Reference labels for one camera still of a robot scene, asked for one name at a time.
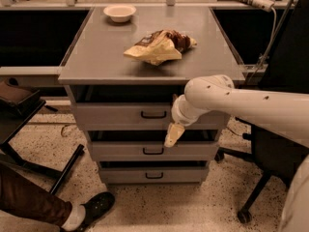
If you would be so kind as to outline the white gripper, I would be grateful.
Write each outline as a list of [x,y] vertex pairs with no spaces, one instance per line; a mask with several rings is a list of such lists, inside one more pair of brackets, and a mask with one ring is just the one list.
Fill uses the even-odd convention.
[[175,123],[171,123],[168,127],[165,136],[164,146],[173,147],[180,137],[183,135],[185,128],[196,123],[199,118],[209,113],[208,109],[201,109],[194,107],[185,98],[185,95],[180,95],[175,99],[171,109],[172,119]]

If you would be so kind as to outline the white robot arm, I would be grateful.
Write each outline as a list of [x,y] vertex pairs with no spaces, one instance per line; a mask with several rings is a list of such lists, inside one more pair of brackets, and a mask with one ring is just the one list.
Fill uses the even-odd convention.
[[[237,89],[224,74],[190,79],[171,109],[164,145],[172,147],[200,116],[220,111],[309,147],[309,95]],[[289,188],[278,232],[309,232],[309,158]]]

